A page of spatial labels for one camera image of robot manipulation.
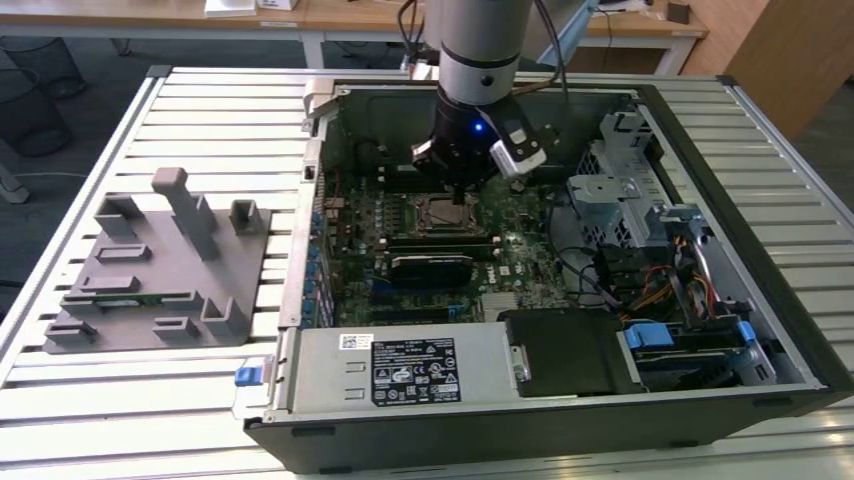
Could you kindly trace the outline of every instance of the blue latch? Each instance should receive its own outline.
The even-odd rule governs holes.
[[[238,387],[254,387],[262,385],[263,367],[240,367],[235,372],[235,385]]]
[[[629,348],[673,347],[673,336],[663,323],[635,323],[623,332]]]
[[[745,320],[738,322],[738,332],[742,334],[745,343],[750,343],[757,340],[757,332],[754,331],[753,325],[750,325],[750,322],[746,322]]]
[[[457,320],[457,316],[466,309],[466,305],[449,305],[449,320]]]
[[[314,212],[311,214],[311,226],[314,228],[320,228],[323,226],[323,215],[320,215],[318,212]]]

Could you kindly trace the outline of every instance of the wooden desk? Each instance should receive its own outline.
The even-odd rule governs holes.
[[[4,0],[0,34],[63,37],[299,40],[308,68],[323,68],[324,41],[399,41],[398,6],[374,0],[302,0],[294,11],[259,9],[254,17],[204,18],[204,0]],[[637,13],[594,18],[582,47],[665,50],[658,74],[678,74],[699,23],[681,25]]]

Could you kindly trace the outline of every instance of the warning symbol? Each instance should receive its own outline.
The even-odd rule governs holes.
[[[391,382],[391,369],[388,369],[388,368],[375,368],[374,369],[374,381],[376,383],[388,383],[388,382]]]
[[[391,379],[395,383],[406,383],[413,381],[413,367],[395,367]]]

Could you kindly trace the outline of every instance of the barcode sticker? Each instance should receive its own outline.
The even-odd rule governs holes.
[[[372,333],[344,333],[338,341],[339,350],[370,350],[374,342]]]

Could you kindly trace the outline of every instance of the power supply label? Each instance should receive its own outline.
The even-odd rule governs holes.
[[[459,402],[453,338],[371,344],[371,400],[378,407]]]

